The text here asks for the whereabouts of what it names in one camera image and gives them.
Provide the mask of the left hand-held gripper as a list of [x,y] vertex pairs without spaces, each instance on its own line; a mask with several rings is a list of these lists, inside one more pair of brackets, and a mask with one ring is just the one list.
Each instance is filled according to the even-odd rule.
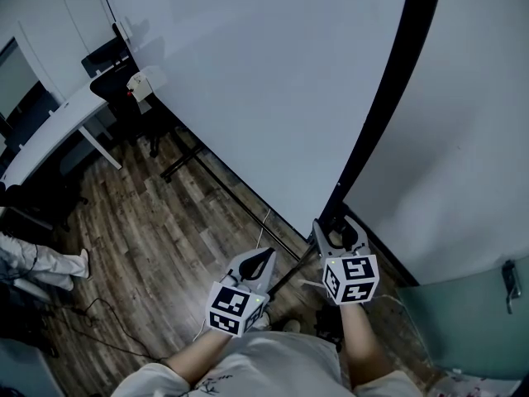
[[[259,320],[269,302],[276,251],[260,247],[233,258],[227,275],[213,283],[205,311],[206,326],[242,337]],[[243,285],[238,280],[247,280]]]

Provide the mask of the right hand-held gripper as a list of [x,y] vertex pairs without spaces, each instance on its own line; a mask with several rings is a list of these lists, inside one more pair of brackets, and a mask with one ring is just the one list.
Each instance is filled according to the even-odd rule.
[[337,248],[328,241],[317,219],[312,222],[312,234],[322,258],[322,283],[337,305],[369,302],[379,284],[379,266],[370,253],[365,230],[351,217],[344,216],[344,247]]

